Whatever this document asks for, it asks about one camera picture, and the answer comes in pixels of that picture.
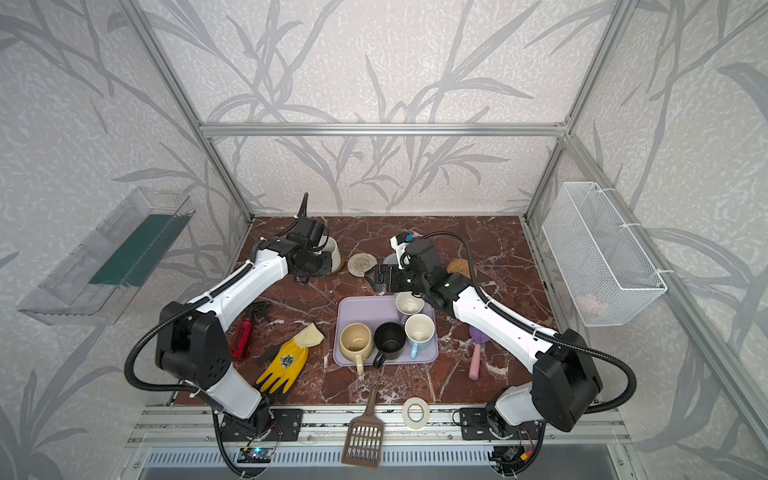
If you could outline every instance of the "yellow mug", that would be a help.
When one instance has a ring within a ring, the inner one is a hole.
[[[350,323],[341,332],[339,350],[344,358],[357,365],[357,375],[362,375],[362,363],[373,352],[373,334],[367,325]]]

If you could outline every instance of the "beige mug handle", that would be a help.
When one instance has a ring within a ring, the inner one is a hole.
[[[362,376],[362,355],[355,355],[355,363],[357,364],[357,376]]]

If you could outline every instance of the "black mug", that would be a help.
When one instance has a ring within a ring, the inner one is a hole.
[[[373,344],[379,349],[373,366],[381,368],[385,360],[396,360],[406,346],[406,330],[394,322],[382,323],[373,333]]]

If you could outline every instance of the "glove logo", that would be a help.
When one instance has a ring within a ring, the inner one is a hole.
[[[291,365],[293,365],[296,361],[296,358],[293,355],[283,355],[280,357],[280,366],[282,366],[284,369],[288,370]]]

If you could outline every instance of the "light blue mug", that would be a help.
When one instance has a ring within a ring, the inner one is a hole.
[[[406,336],[411,343],[411,359],[435,336],[435,322],[424,313],[411,315],[406,320]]]

